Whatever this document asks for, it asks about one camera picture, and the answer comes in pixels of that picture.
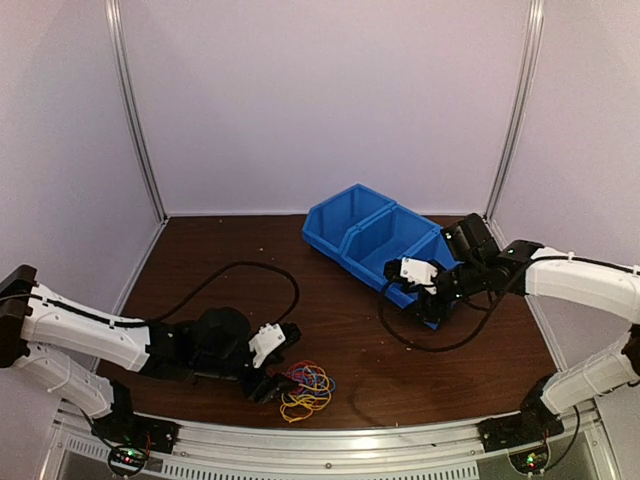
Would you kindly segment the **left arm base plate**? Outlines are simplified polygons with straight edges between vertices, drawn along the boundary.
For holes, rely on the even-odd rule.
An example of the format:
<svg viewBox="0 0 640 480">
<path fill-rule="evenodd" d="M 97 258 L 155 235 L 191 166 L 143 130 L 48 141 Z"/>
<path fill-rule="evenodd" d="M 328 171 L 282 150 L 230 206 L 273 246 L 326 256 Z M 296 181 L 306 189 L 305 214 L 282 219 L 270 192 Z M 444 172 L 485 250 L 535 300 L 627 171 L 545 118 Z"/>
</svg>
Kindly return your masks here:
<svg viewBox="0 0 640 480">
<path fill-rule="evenodd" d="M 164 454 L 173 452 L 179 429 L 175 422 L 137 414 L 127 418 L 108 415 L 93 420 L 95 434 L 110 443 Z"/>
</svg>

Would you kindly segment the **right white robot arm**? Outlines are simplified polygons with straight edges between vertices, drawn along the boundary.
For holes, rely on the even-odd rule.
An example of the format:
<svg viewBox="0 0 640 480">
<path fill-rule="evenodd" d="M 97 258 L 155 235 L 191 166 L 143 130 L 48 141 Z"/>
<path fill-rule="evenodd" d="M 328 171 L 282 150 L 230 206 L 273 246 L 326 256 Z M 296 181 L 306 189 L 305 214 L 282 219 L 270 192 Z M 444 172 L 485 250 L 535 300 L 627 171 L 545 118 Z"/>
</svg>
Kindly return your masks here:
<svg viewBox="0 0 640 480">
<path fill-rule="evenodd" d="M 639 382 L 639 269 L 579 257 L 540 243 L 500 247 L 484 220 L 470 214 L 442 230 L 456 264 L 404 257 L 400 277 L 419 292 L 423 311 L 436 317 L 454 303 L 486 292 L 549 297 L 610 313 L 629 322 L 627 333 L 570 369 L 538 383 L 513 419 L 519 440 L 535 440 L 562 412 Z"/>
</svg>

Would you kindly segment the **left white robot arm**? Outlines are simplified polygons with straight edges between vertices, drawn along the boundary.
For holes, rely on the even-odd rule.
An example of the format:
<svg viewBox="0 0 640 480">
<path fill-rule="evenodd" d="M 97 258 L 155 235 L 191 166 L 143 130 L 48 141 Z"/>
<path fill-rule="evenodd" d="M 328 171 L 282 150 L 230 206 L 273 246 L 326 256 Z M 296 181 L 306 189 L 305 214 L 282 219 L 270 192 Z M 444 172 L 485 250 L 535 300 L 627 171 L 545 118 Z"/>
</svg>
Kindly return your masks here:
<svg viewBox="0 0 640 480">
<path fill-rule="evenodd" d="M 100 439 L 169 453 L 179 427 L 136 414 L 125 385 L 87 370 L 70 357 L 72 351 L 156 380 L 229 380 L 259 404 L 297 388 L 292 379 L 267 370 L 300 340 L 294 323 L 278 319 L 253 330 L 231 307 L 210 308 L 175 324 L 165 315 L 120 317 L 55 293 L 36 273 L 21 265 L 1 281 L 1 366 L 26 373 L 75 404 Z"/>
</svg>

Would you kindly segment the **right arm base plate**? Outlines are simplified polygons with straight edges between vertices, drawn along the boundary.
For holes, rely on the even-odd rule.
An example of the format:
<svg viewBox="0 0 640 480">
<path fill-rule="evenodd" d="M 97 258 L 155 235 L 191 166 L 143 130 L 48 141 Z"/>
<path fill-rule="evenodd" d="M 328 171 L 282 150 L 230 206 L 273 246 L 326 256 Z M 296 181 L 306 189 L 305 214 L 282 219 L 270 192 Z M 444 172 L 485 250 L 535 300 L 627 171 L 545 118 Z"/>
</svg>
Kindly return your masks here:
<svg viewBox="0 0 640 480">
<path fill-rule="evenodd" d="M 484 451 L 489 453 L 542 442 L 549 436 L 562 434 L 564 426 L 562 421 L 553 415 L 519 412 L 504 417 L 487 418 L 477 424 L 477 430 Z"/>
</svg>

